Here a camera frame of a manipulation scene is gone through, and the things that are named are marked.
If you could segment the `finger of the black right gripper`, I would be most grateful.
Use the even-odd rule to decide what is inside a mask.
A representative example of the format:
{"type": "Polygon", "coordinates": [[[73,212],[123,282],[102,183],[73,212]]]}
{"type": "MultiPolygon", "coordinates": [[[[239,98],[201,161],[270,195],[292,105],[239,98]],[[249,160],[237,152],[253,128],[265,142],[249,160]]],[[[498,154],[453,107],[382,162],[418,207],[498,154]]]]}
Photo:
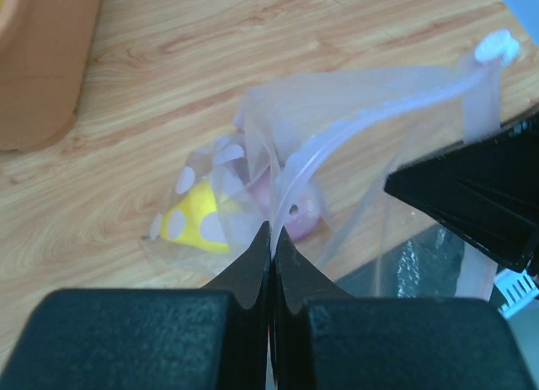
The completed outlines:
{"type": "Polygon", "coordinates": [[[537,275],[537,113],[399,166],[384,190],[506,269],[537,275]]]}

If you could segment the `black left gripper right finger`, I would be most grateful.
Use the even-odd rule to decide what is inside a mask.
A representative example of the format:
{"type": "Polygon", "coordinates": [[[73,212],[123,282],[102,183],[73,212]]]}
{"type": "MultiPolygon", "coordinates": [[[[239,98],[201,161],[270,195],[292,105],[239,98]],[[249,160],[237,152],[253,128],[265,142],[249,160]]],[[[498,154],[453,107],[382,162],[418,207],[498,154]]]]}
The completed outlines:
{"type": "Polygon", "coordinates": [[[279,389],[532,389],[510,326],[472,298],[353,297],[283,232],[272,261],[279,389]]]}

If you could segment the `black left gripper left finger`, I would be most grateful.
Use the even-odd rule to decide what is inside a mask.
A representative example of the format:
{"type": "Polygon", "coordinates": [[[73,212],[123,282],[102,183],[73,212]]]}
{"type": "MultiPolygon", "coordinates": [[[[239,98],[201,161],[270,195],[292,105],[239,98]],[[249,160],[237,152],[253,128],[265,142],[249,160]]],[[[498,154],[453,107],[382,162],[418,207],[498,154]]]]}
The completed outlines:
{"type": "Polygon", "coordinates": [[[53,291],[1,374],[4,389],[262,389],[270,228],[198,289],[53,291]]]}

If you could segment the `purple fake fruit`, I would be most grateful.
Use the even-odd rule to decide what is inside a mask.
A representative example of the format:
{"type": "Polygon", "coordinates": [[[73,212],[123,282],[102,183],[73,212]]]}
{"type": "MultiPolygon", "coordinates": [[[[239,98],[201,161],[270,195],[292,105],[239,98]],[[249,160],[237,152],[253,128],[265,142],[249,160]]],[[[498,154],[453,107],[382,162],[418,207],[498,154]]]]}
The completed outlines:
{"type": "MultiPolygon", "coordinates": [[[[272,190],[270,166],[266,167],[257,178],[249,176],[248,161],[245,158],[235,160],[233,166],[257,209],[266,219],[270,219],[272,190]]],[[[284,227],[293,241],[305,239],[318,227],[323,219],[325,206],[325,199],[319,185],[310,180],[286,213],[284,227]]]]}

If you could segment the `clear polka dot zip bag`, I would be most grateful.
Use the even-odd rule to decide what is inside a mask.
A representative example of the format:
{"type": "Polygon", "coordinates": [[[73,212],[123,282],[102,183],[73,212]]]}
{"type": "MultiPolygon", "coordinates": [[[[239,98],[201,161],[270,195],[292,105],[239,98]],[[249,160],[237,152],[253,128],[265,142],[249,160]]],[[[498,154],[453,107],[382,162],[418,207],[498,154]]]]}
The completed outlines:
{"type": "Polygon", "coordinates": [[[153,241],[151,225],[141,237],[144,249],[216,275],[248,248],[262,224],[273,236],[287,232],[286,213],[312,180],[325,199],[323,219],[305,239],[292,242],[347,291],[489,299],[494,261],[388,195],[384,184],[405,163],[499,131],[501,72],[519,53],[519,41],[501,29],[451,66],[300,73],[248,89],[233,131],[189,154],[156,213],[208,179],[229,251],[153,241]],[[270,166],[269,219],[235,171],[240,158],[248,161],[251,178],[270,166]]]}

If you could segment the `yellow fake pear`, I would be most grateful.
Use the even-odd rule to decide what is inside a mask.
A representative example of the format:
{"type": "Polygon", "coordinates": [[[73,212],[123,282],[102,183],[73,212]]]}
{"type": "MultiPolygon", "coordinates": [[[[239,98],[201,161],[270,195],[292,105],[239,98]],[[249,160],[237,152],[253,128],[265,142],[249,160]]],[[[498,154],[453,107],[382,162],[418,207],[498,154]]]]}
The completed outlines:
{"type": "Polygon", "coordinates": [[[208,179],[193,185],[184,198],[152,221],[150,240],[186,245],[212,254],[224,254],[229,244],[217,215],[216,195],[208,179]]]}

